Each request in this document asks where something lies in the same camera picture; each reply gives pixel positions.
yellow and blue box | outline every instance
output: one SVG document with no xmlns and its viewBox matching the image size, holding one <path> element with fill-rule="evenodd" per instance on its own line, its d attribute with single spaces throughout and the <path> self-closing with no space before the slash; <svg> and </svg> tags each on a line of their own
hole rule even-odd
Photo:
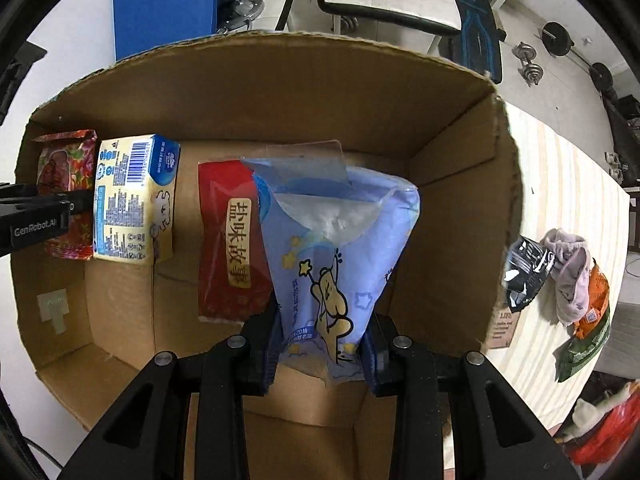
<svg viewBox="0 0 640 480">
<path fill-rule="evenodd" d="M 153 265 L 173 256 L 180 144 L 159 135 L 104 140 L 95 172 L 94 257 Z"/>
</svg>

pink cloth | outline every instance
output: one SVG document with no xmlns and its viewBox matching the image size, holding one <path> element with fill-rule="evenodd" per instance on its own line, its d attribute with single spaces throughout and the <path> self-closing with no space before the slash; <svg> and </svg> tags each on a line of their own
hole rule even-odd
<svg viewBox="0 0 640 480">
<path fill-rule="evenodd" d="M 587 241 L 562 229 L 545 238 L 544 246 L 556 255 L 551 277 L 556 280 L 556 313 L 565 326 L 582 319 L 589 308 L 591 255 Z"/>
</svg>

qr code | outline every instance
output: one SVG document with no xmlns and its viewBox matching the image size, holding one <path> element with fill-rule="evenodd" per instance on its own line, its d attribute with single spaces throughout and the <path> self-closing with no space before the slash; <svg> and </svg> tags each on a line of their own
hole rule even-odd
<svg viewBox="0 0 640 480">
<path fill-rule="evenodd" d="M 587 315 L 584 316 L 584 318 L 587 320 L 587 323 L 593 323 L 594 321 L 596 321 L 596 319 L 598 319 L 598 314 L 596 313 L 595 309 L 592 308 L 587 312 Z"/>
</svg>

black and blue mat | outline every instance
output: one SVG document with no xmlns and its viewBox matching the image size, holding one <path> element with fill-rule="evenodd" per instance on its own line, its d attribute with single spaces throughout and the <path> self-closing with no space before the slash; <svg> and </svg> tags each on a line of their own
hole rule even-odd
<svg viewBox="0 0 640 480">
<path fill-rule="evenodd" d="M 442 38 L 440 53 L 475 72 L 491 74 L 502 81 L 500 40 L 489 0 L 458 0 L 462 30 L 452 38 Z"/>
</svg>

wet wipes package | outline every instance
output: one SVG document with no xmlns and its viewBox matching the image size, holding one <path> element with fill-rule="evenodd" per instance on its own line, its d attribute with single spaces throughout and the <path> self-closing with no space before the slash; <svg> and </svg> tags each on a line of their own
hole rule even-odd
<svg viewBox="0 0 640 480">
<path fill-rule="evenodd" d="M 327 384 L 362 379 L 356 350 L 418 219 L 417 188 L 332 161 L 244 163 L 282 314 L 280 361 Z"/>
<path fill-rule="evenodd" d="M 95 172 L 94 257 L 153 265 L 173 255 L 180 145 L 159 135 L 105 140 Z"/>
</svg>

